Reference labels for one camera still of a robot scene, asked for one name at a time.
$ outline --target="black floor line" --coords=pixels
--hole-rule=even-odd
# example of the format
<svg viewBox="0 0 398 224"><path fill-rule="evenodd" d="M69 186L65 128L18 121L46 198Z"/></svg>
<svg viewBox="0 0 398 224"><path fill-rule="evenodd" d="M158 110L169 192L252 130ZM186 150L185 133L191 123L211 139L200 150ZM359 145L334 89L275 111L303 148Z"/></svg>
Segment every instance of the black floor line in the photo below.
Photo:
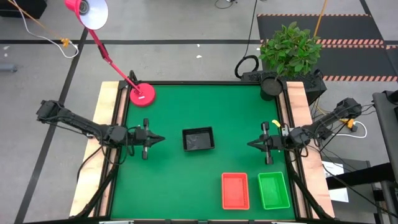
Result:
<svg viewBox="0 0 398 224"><path fill-rule="evenodd" d="M76 57L74 57L71 62L69 72L66 77L65 83L63 84L63 88L62 88L60 98L59 98L59 101L61 103L64 103L65 99L67 97L68 90L69 90L70 84L72 82L73 75L75 74L76 66L80 59L81 51L83 50L84 41L87 38L87 33L88 33L88 31L86 29L84 29L83 33L81 34L80 40L78 42L76 42L76 43L78 43L79 54ZM32 176L30 177L29 184L26 188L24 198L22 199L21 205L19 207L16 219L14 222L16 224L23 223L25 220L25 216L26 216L27 210L29 208L30 201L32 200L33 193L36 189L37 182L39 181L39 177L40 177L40 174L41 174L43 166L44 166L45 158L47 157L47 153L49 152L49 148L51 145L52 138L54 136L54 132L55 132L55 126L50 125L49 130L47 131L47 134L45 136L42 148L40 150L39 157L37 158L36 165L34 167Z"/></svg>
<svg viewBox="0 0 398 224"><path fill-rule="evenodd" d="M248 40L223 40L223 39L202 39L202 40L101 40L108 45L167 45L167 44L248 44ZM250 40L249 44L260 44L260 40ZM0 40L0 44L51 44L46 40ZM85 40L84 44L95 44L94 40Z"/></svg>

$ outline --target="lamp shade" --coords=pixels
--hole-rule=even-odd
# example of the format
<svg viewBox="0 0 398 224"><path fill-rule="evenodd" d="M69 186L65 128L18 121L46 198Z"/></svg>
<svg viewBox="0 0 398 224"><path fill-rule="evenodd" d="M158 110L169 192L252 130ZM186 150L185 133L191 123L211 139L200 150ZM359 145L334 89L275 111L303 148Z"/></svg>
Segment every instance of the lamp shade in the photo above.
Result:
<svg viewBox="0 0 398 224"><path fill-rule="evenodd" d="M108 5L105 0L65 0L65 5L91 30L102 28L108 19Z"/></svg>

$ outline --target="green mat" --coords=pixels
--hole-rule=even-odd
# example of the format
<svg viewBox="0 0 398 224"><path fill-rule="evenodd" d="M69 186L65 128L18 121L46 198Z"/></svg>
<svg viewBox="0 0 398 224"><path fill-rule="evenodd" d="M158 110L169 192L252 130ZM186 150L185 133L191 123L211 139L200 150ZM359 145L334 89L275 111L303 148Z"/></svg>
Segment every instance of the green mat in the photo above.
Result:
<svg viewBox="0 0 398 224"><path fill-rule="evenodd" d="M265 154L247 146L261 134L261 123L278 119L275 101L259 96L258 86L156 85L157 99L146 108L130 104L127 126L142 125L166 138L141 158L142 147L120 166L111 218L130 219L262 219L293 220L293 208L264 210L257 175L282 172L287 179L283 152ZM182 130L211 126L215 148L184 152ZM271 134L277 128L270 124ZM249 181L249 210L223 210L221 174L245 172Z"/></svg>

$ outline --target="white paper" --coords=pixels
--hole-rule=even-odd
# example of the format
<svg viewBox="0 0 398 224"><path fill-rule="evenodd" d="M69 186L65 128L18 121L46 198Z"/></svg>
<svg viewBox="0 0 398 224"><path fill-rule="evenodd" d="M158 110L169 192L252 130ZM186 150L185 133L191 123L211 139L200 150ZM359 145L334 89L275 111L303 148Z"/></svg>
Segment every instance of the white paper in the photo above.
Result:
<svg viewBox="0 0 398 224"><path fill-rule="evenodd" d="M333 175L344 174L344 168L342 164L325 162L325 161L322 161L322 163L326 167L326 169L329 172L331 172ZM323 171L325 173L325 177L331 177L331 175L328 172L326 172L325 169ZM332 200L339 202L348 202L347 188L329 190L329 195L330 199Z"/></svg>

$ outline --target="plastic bin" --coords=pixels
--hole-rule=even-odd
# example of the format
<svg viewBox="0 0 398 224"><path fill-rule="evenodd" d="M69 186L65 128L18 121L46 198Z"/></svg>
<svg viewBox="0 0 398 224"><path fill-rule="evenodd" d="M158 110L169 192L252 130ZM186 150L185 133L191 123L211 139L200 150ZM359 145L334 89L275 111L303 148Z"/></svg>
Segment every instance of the plastic bin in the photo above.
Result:
<svg viewBox="0 0 398 224"><path fill-rule="evenodd" d="M248 210L249 189L246 173L223 173L221 175L223 209Z"/></svg>
<svg viewBox="0 0 398 224"><path fill-rule="evenodd" d="M258 175L258 179L261 202L265 210L290 207L282 172L261 173Z"/></svg>
<svg viewBox="0 0 398 224"><path fill-rule="evenodd" d="M214 149L214 137L211 127L182 130L184 151Z"/></svg>

